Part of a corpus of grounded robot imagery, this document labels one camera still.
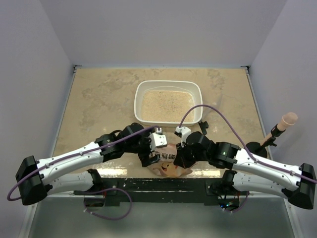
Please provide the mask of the white litter box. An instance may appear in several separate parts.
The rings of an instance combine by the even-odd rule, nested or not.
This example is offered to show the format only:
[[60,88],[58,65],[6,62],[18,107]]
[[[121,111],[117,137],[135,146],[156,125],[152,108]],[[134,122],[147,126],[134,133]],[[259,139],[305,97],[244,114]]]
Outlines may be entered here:
[[144,125],[176,127],[193,106],[203,102],[200,87],[189,81],[141,82],[134,99],[134,116]]

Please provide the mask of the beige litter scoop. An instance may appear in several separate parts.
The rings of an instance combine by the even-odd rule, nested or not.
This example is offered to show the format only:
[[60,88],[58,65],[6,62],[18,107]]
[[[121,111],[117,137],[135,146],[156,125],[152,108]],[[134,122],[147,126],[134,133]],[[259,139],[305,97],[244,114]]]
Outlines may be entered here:
[[262,140],[260,145],[262,147],[276,146],[274,143],[276,138],[279,137],[287,128],[293,126],[298,120],[298,116],[294,112],[289,112],[282,116],[282,119],[270,131],[269,134]]

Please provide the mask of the black bag clip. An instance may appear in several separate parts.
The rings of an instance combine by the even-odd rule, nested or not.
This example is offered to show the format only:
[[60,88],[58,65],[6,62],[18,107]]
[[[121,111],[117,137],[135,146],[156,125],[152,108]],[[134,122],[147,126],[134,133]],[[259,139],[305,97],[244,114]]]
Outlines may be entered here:
[[202,132],[202,134],[203,135],[207,135],[207,129],[209,128],[209,124],[208,124],[208,122],[207,121],[202,121],[202,120],[200,120],[199,122],[198,122],[198,124],[199,124],[199,127],[200,127],[200,129],[201,129],[201,132]]

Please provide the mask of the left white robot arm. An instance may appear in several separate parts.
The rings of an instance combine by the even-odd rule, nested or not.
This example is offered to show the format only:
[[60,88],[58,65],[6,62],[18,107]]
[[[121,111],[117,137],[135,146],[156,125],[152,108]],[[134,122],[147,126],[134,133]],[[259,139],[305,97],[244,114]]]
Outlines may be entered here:
[[166,145],[166,136],[160,127],[144,128],[132,123],[123,130],[104,134],[77,150],[59,156],[38,160],[28,156],[23,159],[15,175],[20,194],[18,199],[27,206],[64,191],[98,194],[103,188],[98,172],[88,170],[74,174],[74,171],[119,159],[125,153],[138,155],[142,166],[147,167],[151,163],[150,154]]

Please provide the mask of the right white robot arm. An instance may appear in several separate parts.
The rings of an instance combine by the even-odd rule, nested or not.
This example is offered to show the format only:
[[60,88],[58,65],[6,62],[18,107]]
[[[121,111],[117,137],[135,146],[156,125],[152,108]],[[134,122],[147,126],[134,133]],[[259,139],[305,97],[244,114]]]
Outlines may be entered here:
[[196,162],[208,162],[225,169],[220,190],[231,195],[235,191],[258,191],[274,194],[294,206],[311,210],[314,207],[316,175],[312,165],[288,165],[252,154],[228,142],[214,143],[200,132],[177,128],[176,166],[189,168]]

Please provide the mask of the orange cat litter bag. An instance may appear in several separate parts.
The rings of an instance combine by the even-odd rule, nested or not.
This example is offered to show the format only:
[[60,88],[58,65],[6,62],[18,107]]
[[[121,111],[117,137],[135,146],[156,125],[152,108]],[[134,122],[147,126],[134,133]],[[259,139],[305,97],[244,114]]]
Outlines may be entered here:
[[158,158],[158,161],[147,166],[154,174],[167,178],[178,178],[192,173],[190,168],[183,168],[174,165],[174,160],[177,155],[175,144],[169,143],[166,147],[157,148],[150,154],[151,159]]

